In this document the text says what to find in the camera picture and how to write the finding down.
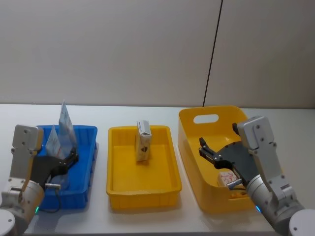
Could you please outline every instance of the yellow plastic basket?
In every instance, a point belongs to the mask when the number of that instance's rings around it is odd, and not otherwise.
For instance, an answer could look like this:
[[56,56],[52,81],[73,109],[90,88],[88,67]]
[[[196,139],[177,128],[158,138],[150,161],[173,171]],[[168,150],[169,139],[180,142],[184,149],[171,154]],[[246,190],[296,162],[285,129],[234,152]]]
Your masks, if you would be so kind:
[[149,160],[136,162],[136,126],[110,128],[107,187],[111,207],[127,209],[176,204],[182,190],[170,129],[151,125]]
[[[194,118],[200,115],[218,115],[219,119],[212,123],[194,123]],[[197,202],[207,213],[223,213],[254,207],[247,195],[241,194],[238,190],[231,191],[227,187],[219,187],[218,174],[227,169],[217,170],[199,155],[200,137],[203,137],[214,151],[240,141],[240,137],[232,130],[232,123],[246,119],[242,110],[234,106],[191,108],[179,113],[179,150]]]

